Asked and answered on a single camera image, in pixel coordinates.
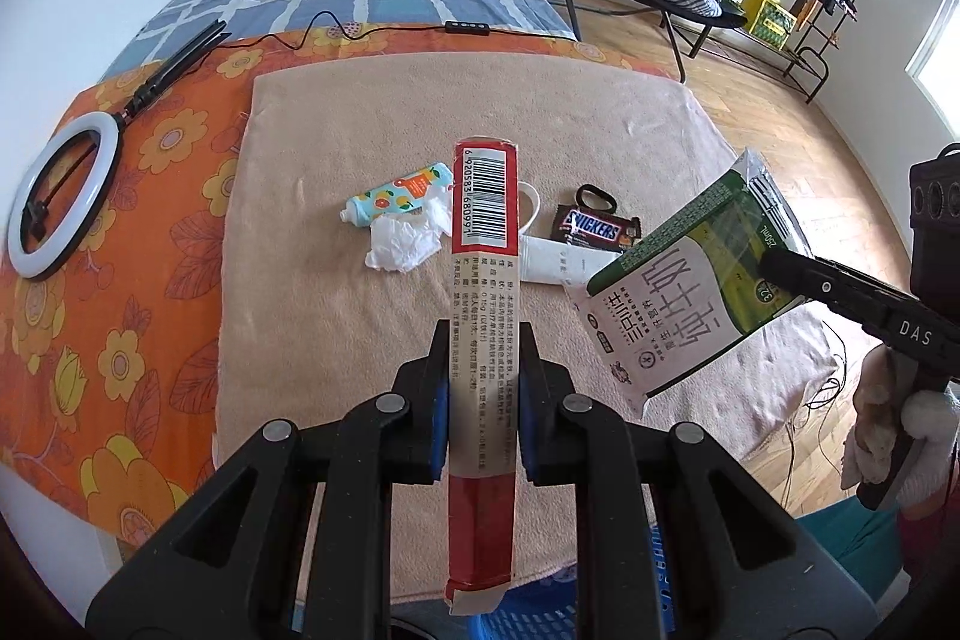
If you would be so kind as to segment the right hand in glove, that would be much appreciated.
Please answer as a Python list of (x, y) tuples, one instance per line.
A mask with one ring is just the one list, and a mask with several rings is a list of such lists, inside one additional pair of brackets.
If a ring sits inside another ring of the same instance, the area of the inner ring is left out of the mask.
[(932, 515), (947, 497), (952, 484), (953, 445), (958, 438), (958, 401), (950, 390), (923, 390), (905, 399), (895, 413), (895, 359), (892, 351), (877, 346), (862, 361), (861, 378), (853, 396), (856, 422), (844, 440), (841, 487), (882, 484), (892, 471), (893, 448), (903, 432), (921, 445), (913, 468), (907, 471), (896, 507), (908, 520)]

